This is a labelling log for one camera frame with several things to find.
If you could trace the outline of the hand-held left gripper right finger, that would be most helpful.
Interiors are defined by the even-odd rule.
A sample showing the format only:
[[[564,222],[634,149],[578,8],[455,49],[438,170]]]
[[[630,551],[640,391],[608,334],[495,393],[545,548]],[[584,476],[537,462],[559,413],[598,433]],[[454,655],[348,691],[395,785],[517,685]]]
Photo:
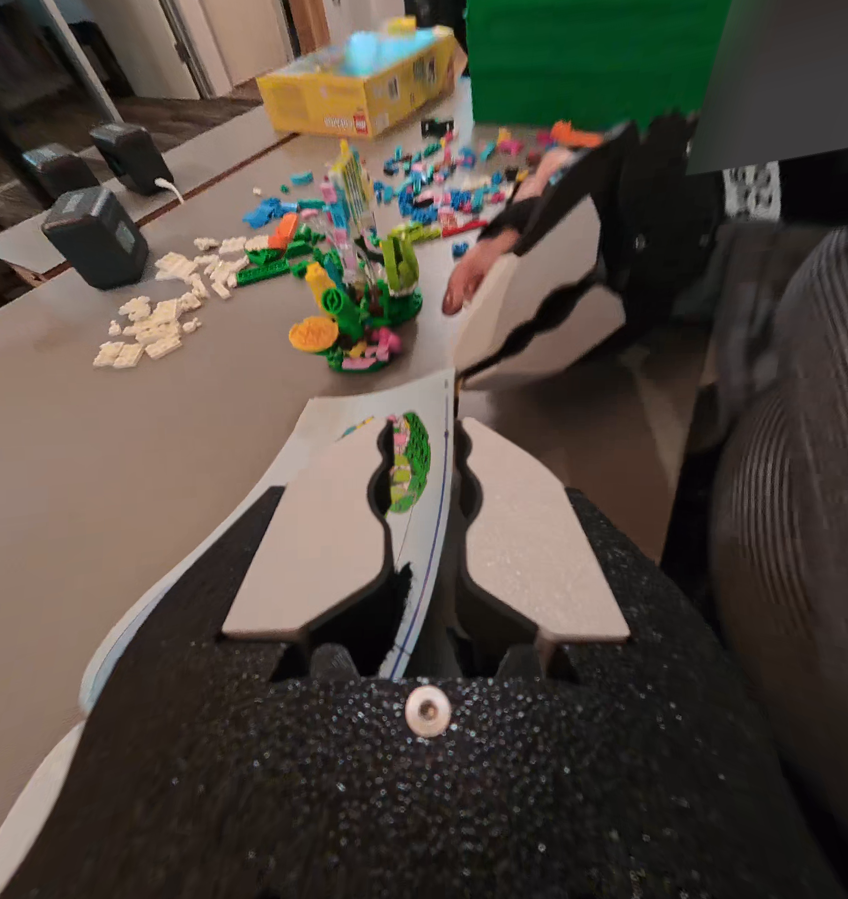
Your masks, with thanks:
[[[474,418],[459,422],[472,479],[465,574],[540,645],[625,643],[631,631],[559,478]]]

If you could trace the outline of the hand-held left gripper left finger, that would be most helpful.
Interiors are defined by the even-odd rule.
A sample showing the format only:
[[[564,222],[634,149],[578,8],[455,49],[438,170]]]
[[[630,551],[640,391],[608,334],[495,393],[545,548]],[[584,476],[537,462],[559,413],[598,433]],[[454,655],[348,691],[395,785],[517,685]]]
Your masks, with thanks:
[[[369,598],[393,569],[393,423],[371,418],[283,489],[224,620],[230,639],[296,641]]]

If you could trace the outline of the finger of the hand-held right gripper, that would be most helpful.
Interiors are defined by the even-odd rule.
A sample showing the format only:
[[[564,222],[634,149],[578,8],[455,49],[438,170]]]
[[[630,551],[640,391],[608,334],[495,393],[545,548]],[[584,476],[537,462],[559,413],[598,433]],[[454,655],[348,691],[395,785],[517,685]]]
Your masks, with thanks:
[[[496,361],[462,376],[472,390],[506,390],[560,374],[616,334],[626,322],[619,295],[603,285],[591,286],[559,324],[525,339],[517,352],[499,354]]]
[[[500,256],[468,307],[455,342],[455,369],[474,368],[495,355],[553,292],[593,271],[600,232],[594,200],[585,197],[530,249]]]

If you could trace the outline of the instruction booklet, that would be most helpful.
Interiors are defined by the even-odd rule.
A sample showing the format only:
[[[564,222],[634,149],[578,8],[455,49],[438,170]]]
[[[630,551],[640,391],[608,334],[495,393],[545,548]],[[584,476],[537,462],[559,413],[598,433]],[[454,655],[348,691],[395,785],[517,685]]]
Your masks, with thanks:
[[[381,678],[401,678],[428,612],[448,521],[454,417],[450,369],[366,395],[309,400],[283,448],[242,502],[198,547],[146,590],[96,648],[81,679],[82,718],[92,711],[116,663],[148,615],[265,490],[287,484],[329,443],[361,424],[367,416],[382,418],[387,413],[411,412],[418,415],[428,432],[430,469],[423,497],[408,511],[390,512],[386,517],[391,528],[395,566],[400,569],[409,564],[412,578],[394,644],[377,672]],[[0,826],[0,894],[25,859],[55,805],[84,726],[75,725],[48,752]]]

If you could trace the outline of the green lego plant model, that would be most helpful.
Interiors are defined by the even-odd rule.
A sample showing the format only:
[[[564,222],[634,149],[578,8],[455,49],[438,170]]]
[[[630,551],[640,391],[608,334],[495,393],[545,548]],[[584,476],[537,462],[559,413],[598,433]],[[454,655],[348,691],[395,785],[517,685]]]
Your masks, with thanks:
[[[317,313],[294,324],[291,346],[343,374],[367,374],[403,353],[399,330],[423,307],[416,247],[439,229],[403,224],[384,236],[366,228],[306,264],[304,280]]]

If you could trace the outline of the striped fish brick model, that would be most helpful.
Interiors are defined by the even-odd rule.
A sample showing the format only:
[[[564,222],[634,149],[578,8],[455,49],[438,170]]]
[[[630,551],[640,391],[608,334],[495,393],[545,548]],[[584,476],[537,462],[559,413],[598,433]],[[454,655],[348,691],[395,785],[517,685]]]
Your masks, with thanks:
[[[359,153],[347,140],[339,141],[339,154],[319,190],[339,241],[354,242],[375,228],[373,183]]]

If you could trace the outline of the grey desk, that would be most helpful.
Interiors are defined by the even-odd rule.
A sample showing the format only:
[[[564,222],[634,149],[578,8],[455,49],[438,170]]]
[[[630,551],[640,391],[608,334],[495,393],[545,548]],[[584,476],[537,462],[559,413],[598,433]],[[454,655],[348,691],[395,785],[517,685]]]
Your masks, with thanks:
[[[252,189],[319,177],[339,142],[274,149],[142,227],[153,253],[247,233]],[[0,309],[0,826],[48,753],[81,719],[81,680],[103,639],[254,489],[313,398],[398,388],[448,368],[462,317],[441,313],[449,242],[418,255],[425,304],[395,364],[339,375],[296,352],[314,311],[304,283],[211,298],[184,347],[136,368],[94,368],[116,310],[180,284],[103,293],[72,271]],[[657,332],[618,360],[581,362],[460,412],[518,442],[660,562],[708,337]]]

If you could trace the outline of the person's right hand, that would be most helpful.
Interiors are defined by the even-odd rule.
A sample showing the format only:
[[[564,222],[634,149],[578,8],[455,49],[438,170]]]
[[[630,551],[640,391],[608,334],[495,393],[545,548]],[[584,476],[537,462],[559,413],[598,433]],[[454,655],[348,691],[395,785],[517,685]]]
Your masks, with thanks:
[[[515,248],[540,205],[542,195],[584,153],[555,147],[542,157],[536,169],[516,188],[505,208],[481,232],[475,246],[455,264],[442,300],[442,312],[446,316],[458,314],[471,302],[492,266]]]

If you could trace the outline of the scattered colourful brick pieces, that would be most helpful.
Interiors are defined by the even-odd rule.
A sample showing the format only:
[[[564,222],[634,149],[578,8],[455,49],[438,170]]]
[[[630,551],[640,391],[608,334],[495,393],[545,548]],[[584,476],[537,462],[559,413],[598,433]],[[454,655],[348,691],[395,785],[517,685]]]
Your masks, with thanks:
[[[458,118],[426,118],[418,137],[394,143],[372,162],[361,147],[354,148],[373,183],[373,215],[394,208],[400,225],[441,231],[421,240],[453,240],[484,226],[551,149],[586,151],[604,140],[601,132],[576,129],[564,120],[531,132],[508,127],[463,132]],[[294,240],[311,231],[339,240],[319,190],[333,161],[290,174],[273,196],[298,203],[301,220]]]

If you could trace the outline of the green storage bin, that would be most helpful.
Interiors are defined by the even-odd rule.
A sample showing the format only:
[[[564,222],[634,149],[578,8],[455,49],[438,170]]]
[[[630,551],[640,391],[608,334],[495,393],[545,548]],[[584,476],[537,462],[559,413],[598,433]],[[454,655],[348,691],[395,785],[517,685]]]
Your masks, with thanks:
[[[730,1],[471,1],[479,125],[646,129],[701,109]]]

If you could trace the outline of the yellow brick set box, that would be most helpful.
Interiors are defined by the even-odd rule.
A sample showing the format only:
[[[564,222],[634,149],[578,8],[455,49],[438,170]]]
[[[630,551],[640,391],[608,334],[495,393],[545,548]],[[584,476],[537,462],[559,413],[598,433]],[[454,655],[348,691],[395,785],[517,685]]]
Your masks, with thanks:
[[[373,140],[452,94],[466,56],[451,28],[357,31],[256,82],[273,129]]]

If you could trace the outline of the pile of green brick pieces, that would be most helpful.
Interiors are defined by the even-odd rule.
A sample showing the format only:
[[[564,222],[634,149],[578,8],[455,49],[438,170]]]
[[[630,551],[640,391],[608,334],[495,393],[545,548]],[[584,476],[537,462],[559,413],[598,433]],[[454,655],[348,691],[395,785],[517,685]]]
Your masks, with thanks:
[[[289,242],[285,248],[269,245],[265,237],[251,238],[243,248],[247,265],[235,274],[236,286],[245,287],[286,274],[304,278],[311,262],[323,259],[320,245],[326,241],[327,237],[314,231]]]

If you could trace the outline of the person's grey sweater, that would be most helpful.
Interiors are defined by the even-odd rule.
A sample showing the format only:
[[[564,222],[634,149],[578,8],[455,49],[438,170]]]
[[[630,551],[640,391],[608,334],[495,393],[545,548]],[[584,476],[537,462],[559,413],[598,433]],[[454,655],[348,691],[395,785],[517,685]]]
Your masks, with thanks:
[[[778,300],[722,303],[730,433],[710,512],[725,635],[800,783],[848,840],[848,228]]]

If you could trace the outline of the pile of blue brick pieces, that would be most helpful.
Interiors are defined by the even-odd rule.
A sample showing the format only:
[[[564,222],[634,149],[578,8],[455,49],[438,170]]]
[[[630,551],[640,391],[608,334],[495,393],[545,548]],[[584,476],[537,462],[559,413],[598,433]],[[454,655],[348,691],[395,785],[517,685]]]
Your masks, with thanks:
[[[284,202],[280,199],[270,197],[262,199],[258,206],[243,216],[241,221],[249,228],[261,229],[272,221],[283,219],[286,215],[298,212],[298,203]]]

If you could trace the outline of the black power station with display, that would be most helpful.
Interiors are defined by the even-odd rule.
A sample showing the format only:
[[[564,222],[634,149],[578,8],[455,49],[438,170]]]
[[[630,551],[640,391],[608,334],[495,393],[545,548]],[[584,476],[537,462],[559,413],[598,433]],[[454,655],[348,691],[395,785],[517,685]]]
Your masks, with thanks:
[[[83,281],[99,290],[136,284],[148,243],[116,195],[91,186],[58,197],[40,229]]]

